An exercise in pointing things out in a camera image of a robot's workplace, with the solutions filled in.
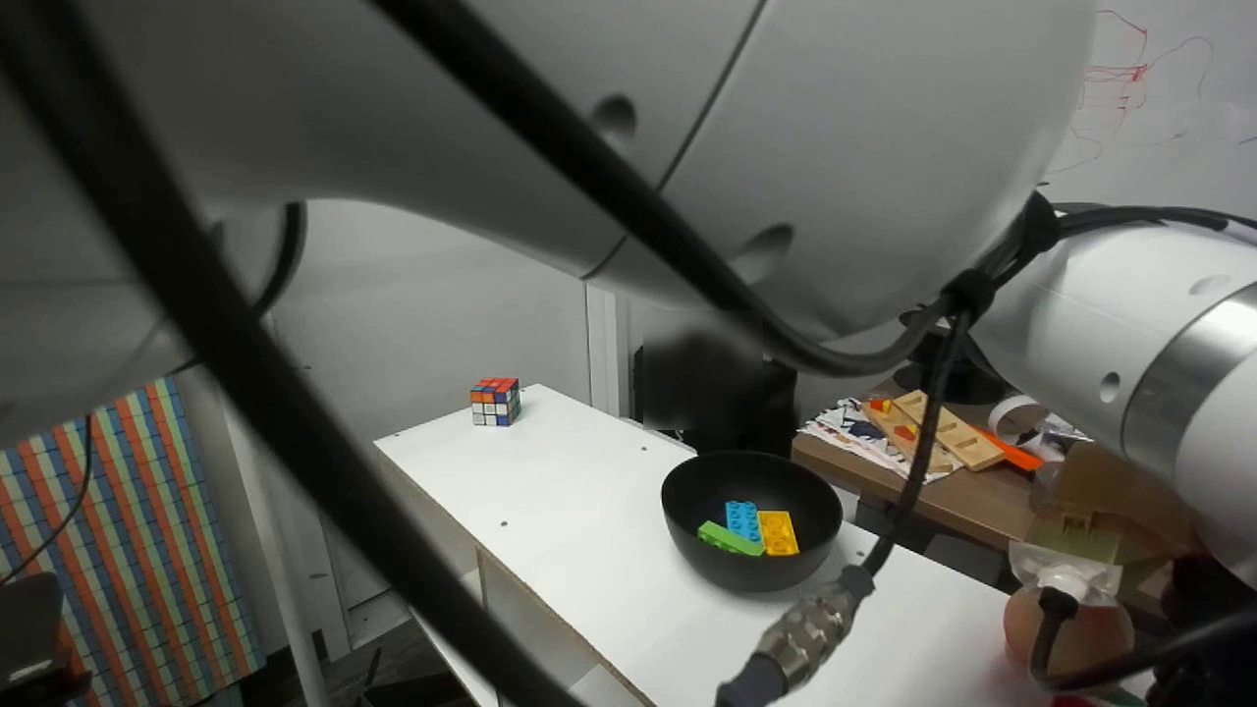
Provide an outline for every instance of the blue block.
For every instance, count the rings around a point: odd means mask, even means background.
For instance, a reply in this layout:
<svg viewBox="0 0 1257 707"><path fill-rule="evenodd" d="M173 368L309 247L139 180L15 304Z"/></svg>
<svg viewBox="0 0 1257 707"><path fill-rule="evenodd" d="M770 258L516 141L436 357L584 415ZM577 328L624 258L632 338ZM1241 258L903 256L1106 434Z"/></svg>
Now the blue block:
<svg viewBox="0 0 1257 707"><path fill-rule="evenodd" d="M724 527L746 542L759 542L759 505L753 504L724 504Z"/></svg>

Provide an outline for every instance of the orange object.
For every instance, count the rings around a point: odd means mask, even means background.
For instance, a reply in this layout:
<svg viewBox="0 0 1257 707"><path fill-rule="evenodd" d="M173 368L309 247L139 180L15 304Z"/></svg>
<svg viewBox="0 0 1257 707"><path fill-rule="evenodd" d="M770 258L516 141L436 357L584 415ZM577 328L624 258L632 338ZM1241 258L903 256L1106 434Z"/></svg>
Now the orange object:
<svg viewBox="0 0 1257 707"><path fill-rule="evenodd" d="M1035 475L1035 471L1043 466L1039 455L1032 455L1032 451L1000 440L996 433L987 427L980 434L1007 455L1008 466L1018 466L1018 471L1024 471L1024 475Z"/></svg>

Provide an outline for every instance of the yellow block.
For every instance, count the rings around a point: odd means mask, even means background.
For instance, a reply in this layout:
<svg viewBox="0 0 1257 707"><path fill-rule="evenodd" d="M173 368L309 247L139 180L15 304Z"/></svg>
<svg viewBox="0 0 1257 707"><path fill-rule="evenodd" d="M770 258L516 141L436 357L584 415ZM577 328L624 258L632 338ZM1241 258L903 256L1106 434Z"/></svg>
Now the yellow block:
<svg viewBox="0 0 1257 707"><path fill-rule="evenodd" d="M759 542L766 559L792 559L797 538L791 510L759 510Z"/></svg>

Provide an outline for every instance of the green block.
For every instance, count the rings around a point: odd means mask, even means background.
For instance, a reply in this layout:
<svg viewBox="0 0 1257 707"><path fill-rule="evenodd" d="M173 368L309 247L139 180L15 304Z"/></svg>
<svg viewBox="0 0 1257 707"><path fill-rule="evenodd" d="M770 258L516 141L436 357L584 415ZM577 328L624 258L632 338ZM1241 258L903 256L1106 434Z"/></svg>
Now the green block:
<svg viewBox="0 0 1257 707"><path fill-rule="evenodd" d="M763 555L759 542L750 542L750 538L743 538L743 533L734 533L734 529L726 529L726 527L720 527L720 523L703 523L703 527L699 527L699 538L703 538L707 547L724 548L724 555L738 555L738 559L759 559L759 555Z"/></svg>

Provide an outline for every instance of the black frying pan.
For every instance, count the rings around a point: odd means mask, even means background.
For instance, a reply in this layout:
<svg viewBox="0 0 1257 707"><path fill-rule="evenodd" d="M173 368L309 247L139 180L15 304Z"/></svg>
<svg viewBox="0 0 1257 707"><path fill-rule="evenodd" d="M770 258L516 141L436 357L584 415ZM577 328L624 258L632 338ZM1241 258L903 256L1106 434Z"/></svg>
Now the black frying pan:
<svg viewBox="0 0 1257 707"><path fill-rule="evenodd" d="M806 582L840 527L834 487L783 455L713 451L671 466L664 480L664 516L679 555L724 588L784 588ZM734 559L699 538L699 527L724 523L724 504L746 497L763 510L791 510L792 559Z"/></svg>

